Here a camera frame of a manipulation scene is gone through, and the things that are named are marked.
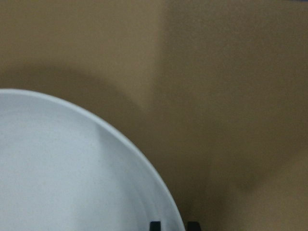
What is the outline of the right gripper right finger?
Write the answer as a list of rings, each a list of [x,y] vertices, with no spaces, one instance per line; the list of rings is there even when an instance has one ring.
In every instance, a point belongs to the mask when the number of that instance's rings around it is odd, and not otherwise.
[[[187,231],[201,231],[201,226],[197,221],[187,222]]]

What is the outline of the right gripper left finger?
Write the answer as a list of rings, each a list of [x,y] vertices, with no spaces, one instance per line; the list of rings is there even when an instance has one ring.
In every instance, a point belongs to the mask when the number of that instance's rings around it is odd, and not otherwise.
[[[151,221],[149,226],[149,231],[161,231],[161,222]]]

